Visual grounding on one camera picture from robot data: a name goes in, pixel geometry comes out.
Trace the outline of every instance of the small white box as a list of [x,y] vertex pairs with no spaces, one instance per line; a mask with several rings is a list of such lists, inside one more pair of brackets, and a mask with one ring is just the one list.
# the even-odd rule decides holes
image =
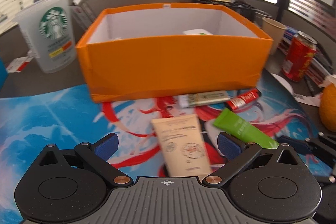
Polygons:
[[213,35],[211,32],[208,32],[204,29],[188,30],[184,31],[183,34]]

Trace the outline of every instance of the gray ribbed plate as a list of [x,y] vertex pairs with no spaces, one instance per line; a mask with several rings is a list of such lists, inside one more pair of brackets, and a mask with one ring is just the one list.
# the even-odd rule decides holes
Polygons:
[[[92,215],[73,224],[261,224],[240,213],[220,189],[196,178],[138,178],[112,191]],[[307,219],[297,224],[316,224]]]

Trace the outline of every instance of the black basket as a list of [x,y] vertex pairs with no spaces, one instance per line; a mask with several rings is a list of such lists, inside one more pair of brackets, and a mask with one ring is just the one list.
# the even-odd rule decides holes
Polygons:
[[224,5],[238,14],[254,22],[256,10],[244,0],[237,0],[235,2],[217,1],[217,0],[193,0],[193,3]]

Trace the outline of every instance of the screw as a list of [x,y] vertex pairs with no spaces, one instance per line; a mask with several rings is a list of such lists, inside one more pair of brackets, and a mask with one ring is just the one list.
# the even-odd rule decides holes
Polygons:
[[218,176],[208,176],[205,181],[210,184],[218,184],[222,182],[222,179]]
[[114,178],[114,182],[118,184],[126,184],[126,183],[129,183],[130,181],[131,179],[127,176],[118,176]]
[[336,182],[336,178],[334,176],[330,176],[329,180],[331,183],[335,183]]

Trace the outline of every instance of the red cylindrical object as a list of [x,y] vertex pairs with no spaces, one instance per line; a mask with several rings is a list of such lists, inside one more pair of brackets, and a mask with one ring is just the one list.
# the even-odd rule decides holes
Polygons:
[[225,106],[231,111],[235,111],[236,109],[239,109],[244,105],[247,105],[248,103],[251,103],[254,100],[258,99],[260,96],[261,96],[260,90],[254,88],[248,92],[245,92],[231,99],[230,101],[225,102]]
[[282,73],[290,80],[299,82],[305,75],[311,60],[316,54],[317,42],[303,32],[298,32],[292,39]]

